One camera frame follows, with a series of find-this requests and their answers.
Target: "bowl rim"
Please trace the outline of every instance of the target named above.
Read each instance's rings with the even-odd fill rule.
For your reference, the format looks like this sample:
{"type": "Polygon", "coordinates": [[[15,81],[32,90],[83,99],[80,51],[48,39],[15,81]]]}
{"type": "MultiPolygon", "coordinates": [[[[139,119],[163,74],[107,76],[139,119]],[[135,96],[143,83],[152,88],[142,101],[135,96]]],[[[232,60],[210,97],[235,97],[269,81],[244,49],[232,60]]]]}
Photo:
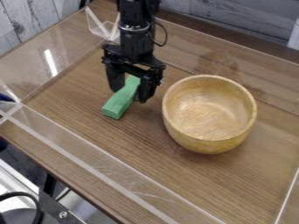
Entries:
{"type": "Polygon", "coordinates": [[[226,78],[226,77],[222,77],[219,75],[214,75],[214,74],[195,74],[192,75],[191,77],[187,77],[187,78],[183,78],[180,79],[179,81],[176,81],[171,87],[167,89],[166,91],[166,94],[163,96],[163,117],[164,119],[167,120],[167,122],[170,123],[170,125],[172,126],[172,128],[179,131],[183,135],[186,135],[187,137],[192,138],[192,139],[196,139],[196,140],[202,140],[202,141],[206,141],[206,142],[220,142],[220,141],[227,141],[227,140],[231,140],[239,136],[242,136],[254,126],[254,123],[256,121],[256,118],[258,118],[258,104],[256,104],[256,100],[252,96],[252,94],[248,92],[248,90],[239,84],[236,83],[234,80],[226,78]],[[227,82],[230,82],[230,84],[232,84],[235,87],[238,87],[247,95],[248,99],[250,99],[250,102],[251,102],[251,105],[252,105],[252,114],[251,114],[251,118],[247,122],[247,126],[246,128],[232,137],[227,137],[227,138],[223,138],[223,139],[218,139],[218,140],[210,140],[210,139],[204,139],[204,138],[198,138],[198,137],[194,137],[188,134],[186,134],[184,132],[180,131],[180,129],[176,127],[176,125],[174,124],[174,122],[170,122],[172,119],[168,115],[168,110],[167,110],[167,107],[166,107],[166,101],[168,99],[168,96],[170,96],[170,93],[174,91],[174,89],[186,81],[188,80],[192,80],[192,79],[200,79],[200,78],[212,78],[212,79],[219,79],[219,80],[224,80],[227,82]]]}

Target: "screw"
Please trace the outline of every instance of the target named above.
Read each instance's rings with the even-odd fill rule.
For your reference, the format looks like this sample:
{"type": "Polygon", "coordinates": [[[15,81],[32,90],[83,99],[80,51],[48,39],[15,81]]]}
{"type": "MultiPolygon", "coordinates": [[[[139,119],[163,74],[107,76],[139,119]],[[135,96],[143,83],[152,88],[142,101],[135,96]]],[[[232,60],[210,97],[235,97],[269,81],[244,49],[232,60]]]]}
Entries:
{"type": "Polygon", "coordinates": [[[67,213],[67,212],[60,212],[60,218],[62,218],[62,219],[66,219],[67,216],[68,216],[68,213],[67,213]]]}

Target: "wooden table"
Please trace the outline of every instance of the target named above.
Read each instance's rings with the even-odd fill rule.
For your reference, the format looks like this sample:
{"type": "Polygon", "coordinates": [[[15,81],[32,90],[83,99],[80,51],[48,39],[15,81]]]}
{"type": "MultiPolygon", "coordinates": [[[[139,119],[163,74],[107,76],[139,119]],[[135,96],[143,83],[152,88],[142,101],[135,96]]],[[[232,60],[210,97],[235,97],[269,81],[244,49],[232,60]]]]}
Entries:
{"type": "MultiPolygon", "coordinates": [[[[114,21],[110,1],[90,8],[114,21]]],[[[100,39],[84,17],[79,12],[2,58],[3,82],[23,101],[6,114],[2,137],[120,222],[274,223],[298,170],[299,53],[285,50],[275,57],[164,22],[170,42],[156,48],[170,64],[164,84],[148,103],[134,104],[115,121],[99,112],[112,93],[100,39]],[[42,59],[47,49],[58,76],[42,59]],[[164,92],[192,74],[223,75],[256,97],[247,141],[215,156],[183,149],[163,124],[164,92]]],[[[285,208],[281,223],[298,220],[297,208],[297,203],[285,208]]]]}

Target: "wooden bowl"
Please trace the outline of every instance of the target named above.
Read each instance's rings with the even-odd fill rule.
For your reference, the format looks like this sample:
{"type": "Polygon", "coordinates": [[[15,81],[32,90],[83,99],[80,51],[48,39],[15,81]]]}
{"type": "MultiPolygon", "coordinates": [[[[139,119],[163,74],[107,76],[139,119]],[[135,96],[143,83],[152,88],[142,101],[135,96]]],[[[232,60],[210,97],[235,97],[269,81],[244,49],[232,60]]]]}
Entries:
{"type": "Polygon", "coordinates": [[[232,80],[194,75],[178,81],[163,97],[163,122],[186,149],[218,154],[248,136],[258,117],[251,93],[232,80]]]}

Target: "green foam block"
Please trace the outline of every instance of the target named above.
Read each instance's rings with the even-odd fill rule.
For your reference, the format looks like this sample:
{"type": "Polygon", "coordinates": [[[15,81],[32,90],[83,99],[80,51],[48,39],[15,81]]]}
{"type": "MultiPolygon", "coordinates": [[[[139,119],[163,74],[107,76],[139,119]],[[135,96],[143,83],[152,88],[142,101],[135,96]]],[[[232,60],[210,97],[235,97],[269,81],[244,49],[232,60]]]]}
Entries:
{"type": "Polygon", "coordinates": [[[134,102],[139,85],[140,79],[130,75],[126,79],[126,86],[112,95],[102,108],[106,116],[116,120],[122,117],[134,102]]]}

